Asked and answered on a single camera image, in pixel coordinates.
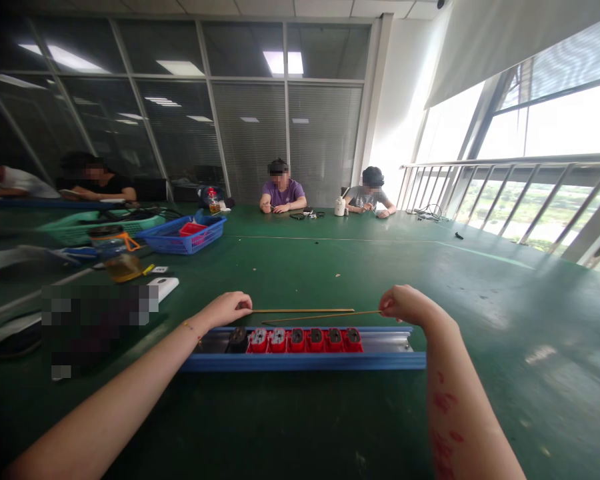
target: window blinds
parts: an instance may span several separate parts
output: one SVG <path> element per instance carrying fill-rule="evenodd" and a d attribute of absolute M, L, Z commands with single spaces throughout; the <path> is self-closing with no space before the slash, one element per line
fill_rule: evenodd
<path fill-rule="evenodd" d="M 291 176 L 312 207 L 351 185 L 361 99 L 361 87 L 289 84 Z"/>
<path fill-rule="evenodd" d="M 258 204 L 267 165 L 287 158 L 284 85 L 213 82 L 213 96 L 231 195 Z"/>

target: roller blind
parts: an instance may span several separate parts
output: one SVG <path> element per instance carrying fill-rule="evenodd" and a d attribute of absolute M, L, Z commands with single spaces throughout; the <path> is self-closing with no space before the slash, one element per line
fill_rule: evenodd
<path fill-rule="evenodd" d="M 500 109 L 600 80 L 600 22 L 517 66 Z"/>
<path fill-rule="evenodd" d="M 351 185 L 361 99 L 361 87 L 289 85 L 291 176 L 312 207 Z"/>
<path fill-rule="evenodd" d="M 600 0 L 455 0 L 427 108 L 600 21 Z"/>
<path fill-rule="evenodd" d="M 257 204 L 267 165 L 287 158 L 284 85 L 213 82 L 213 96 L 231 196 Z"/>

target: table surface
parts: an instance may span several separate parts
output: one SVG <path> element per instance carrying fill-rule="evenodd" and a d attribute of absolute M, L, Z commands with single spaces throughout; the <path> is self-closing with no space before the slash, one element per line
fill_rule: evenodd
<path fill-rule="evenodd" d="M 239 206 L 196 255 L 146 258 L 181 284 L 90 375 L 51 382 L 40 351 L 0 362 L 0 467 L 224 291 L 245 291 L 262 309 L 366 311 L 409 283 L 457 320 L 527 478 L 600 479 L 600 273 L 464 224 L 325 211 L 297 221 Z M 72 285 L 112 282 L 94 272 Z M 345 322 L 392 324 L 379 315 L 311 324 Z M 411 344 L 426 350 L 420 329 Z M 107 477 L 305 478 L 289 468 L 298 458 L 319 478 L 432 478 L 425 385 L 424 371 L 178 373 Z"/>

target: forearm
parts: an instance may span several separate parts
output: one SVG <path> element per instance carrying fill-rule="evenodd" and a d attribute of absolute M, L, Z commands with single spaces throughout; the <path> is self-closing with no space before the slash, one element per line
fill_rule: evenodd
<path fill-rule="evenodd" d="M 206 334 L 204 319 L 187 323 L 60 420 L 9 466 L 6 476 L 101 478 Z"/>
<path fill-rule="evenodd" d="M 423 328 L 427 413 L 437 478 L 524 479 L 456 322 L 439 309 Z"/>

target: small electronic device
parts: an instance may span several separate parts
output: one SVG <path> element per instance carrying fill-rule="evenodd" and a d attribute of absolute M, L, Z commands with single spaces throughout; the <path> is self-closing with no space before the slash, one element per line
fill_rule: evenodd
<path fill-rule="evenodd" d="M 180 284 L 180 280 L 174 277 L 158 277 L 151 280 L 147 285 L 158 288 L 158 303 L 162 302 L 174 288 Z"/>

